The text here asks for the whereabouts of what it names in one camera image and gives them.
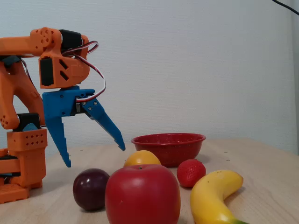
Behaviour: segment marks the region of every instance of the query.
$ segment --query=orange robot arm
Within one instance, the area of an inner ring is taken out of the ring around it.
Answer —
[[[0,57],[39,56],[40,87],[42,89],[67,88],[84,81],[89,66],[77,58],[63,56],[62,52],[88,42],[79,33],[50,28],[34,29],[30,36],[0,38]],[[78,50],[77,55],[86,59],[88,49]],[[7,67],[0,58],[0,123],[5,129],[15,129],[19,120],[13,106],[16,95],[29,112],[40,115],[44,125],[41,96],[28,79],[21,61]]]
[[[34,29],[30,36],[0,38],[0,56],[39,56],[42,89],[67,88],[84,81],[89,66],[62,55],[62,51],[88,43],[88,38],[76,32],[50,28]],[[77,54],[86,59],[88,49]]]

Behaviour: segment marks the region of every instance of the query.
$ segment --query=white wall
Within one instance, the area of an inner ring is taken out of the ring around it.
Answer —
[[[299,11],[299,0],[292,0],[294,9]],[[293,57],[294,57],[294,74],[295,74],[295,99],[296,99],[296,117],[299,121],[299,16],[292,13],[293,28]],[[297,122],[297,133],[299,132],[299,122]]]
[[[107,78],[99,101],[126,142],[196,132],[297,152],[291,14],[271,0],[4,1],[0,19],[1,37],[48,26],[99,41],[88,58]],[[37,59],[27,61],[39,85]],[[95,73],[81,84],[101,85]],[[84,115],[64,125],[70,147],[113,142]]]

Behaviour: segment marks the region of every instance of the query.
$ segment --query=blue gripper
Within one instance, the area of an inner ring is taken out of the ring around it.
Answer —
[[[106,114],[97,99],[76,103],[76,98],[85,98],[93,95],[94,92],[93,89],[81,90],[79,86],[72,86],[59,91],[43,93],[45,123],[67,167],[71,167],[71,160],[67,152],[62,117],[85,113],[114,138],[122,151],[126,149],[120,130]]]

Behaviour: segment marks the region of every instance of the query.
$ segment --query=yellow banana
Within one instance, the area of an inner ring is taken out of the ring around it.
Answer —
[[[218,170],[202,177],[193,187],[190,206],[196,224],[248,224],[237,220],[223,200],[243,184],[231,170]]]

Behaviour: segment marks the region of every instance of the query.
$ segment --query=black cable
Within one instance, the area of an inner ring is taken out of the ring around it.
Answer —
[[[293,13],[296,13],[297,15],[299,15],[298,11],[296,11],[295,9],[285,5],[284,3],[281,3],[280,1],[276,1],[276,0],[272,0],[272,1],[279,4],[279,5],[281,5],[281,6],[283,6],[283,7],[285,7],[285,8],[287,8],[287,9],[290,9]]]

